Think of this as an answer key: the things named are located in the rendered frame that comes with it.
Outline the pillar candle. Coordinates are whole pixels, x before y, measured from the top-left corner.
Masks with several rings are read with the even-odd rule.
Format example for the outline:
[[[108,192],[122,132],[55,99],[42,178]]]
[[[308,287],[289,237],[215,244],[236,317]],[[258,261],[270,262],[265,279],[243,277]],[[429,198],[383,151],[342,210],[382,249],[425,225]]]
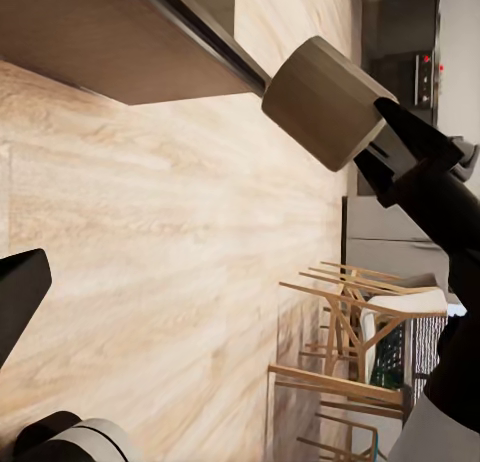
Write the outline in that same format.
[[[305,151],[337,172],[385,125],[375,99],[397,98],[320,35],[289,55],[261,100],[263,113]]]

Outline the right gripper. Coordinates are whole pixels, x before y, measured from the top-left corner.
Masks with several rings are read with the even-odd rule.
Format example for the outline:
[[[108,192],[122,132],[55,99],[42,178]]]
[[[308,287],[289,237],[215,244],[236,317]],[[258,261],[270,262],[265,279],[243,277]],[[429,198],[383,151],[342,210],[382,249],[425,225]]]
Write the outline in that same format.
[[[451,171],[465,154],[442,134],[395,101],[375,99],[375,107],[396,131],[417,165],[393,181],[393,171],[367,149],[353,161],[383,207],[398,203],[437,244],[448,245],[480,223],[480,198]]]

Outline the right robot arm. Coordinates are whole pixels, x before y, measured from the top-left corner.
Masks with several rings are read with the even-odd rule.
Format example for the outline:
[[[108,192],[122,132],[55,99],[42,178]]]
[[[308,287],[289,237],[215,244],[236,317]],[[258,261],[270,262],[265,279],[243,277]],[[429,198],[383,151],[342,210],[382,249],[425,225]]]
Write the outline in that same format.
[[[417,165],[393,171],[367,149],[353,161],[383,207],[398,203],[453,259],[459,248],[480,252],[480,198],[464,185],[480,145],[442,134],[395,101],[375,107]],[[465,313],[439,335],[440,363],[431,371],[387,462],[480,462],[480,329]]]

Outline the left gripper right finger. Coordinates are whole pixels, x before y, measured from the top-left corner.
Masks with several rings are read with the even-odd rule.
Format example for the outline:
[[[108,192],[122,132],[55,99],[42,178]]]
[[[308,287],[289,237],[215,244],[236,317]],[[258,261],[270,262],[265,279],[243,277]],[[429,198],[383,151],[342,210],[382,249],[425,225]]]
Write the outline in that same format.
[[[480,329],[480,252],[459,247],[447,277],[448,286]]]

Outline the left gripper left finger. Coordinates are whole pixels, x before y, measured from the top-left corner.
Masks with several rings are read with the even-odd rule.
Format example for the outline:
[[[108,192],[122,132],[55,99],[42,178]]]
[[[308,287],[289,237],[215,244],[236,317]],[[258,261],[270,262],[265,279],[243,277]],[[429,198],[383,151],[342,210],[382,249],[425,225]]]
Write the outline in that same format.
[[[51,286],[43,248],[0,259],[0,368]]]

